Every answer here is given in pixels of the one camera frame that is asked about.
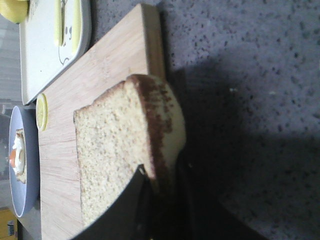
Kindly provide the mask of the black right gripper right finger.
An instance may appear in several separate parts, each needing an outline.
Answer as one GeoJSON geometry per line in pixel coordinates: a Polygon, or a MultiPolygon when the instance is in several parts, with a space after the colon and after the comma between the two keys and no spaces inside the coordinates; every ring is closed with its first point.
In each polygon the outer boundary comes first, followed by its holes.
{"type": "Polygon", "coordinates": [[[187,240],[265,240],[230,213],[196,173],[198,156],[184,149],[176,167],[180,232],[187,240]]]}

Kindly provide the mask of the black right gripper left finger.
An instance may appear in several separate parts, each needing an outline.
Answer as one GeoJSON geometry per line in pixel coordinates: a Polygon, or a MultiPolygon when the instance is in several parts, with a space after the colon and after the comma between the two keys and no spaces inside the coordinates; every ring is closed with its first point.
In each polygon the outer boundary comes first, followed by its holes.
{"type": "Polygon", "coordinates": [[[154,193],[142,164],[117,200],[75,240],[150,240],[154,193]]]}

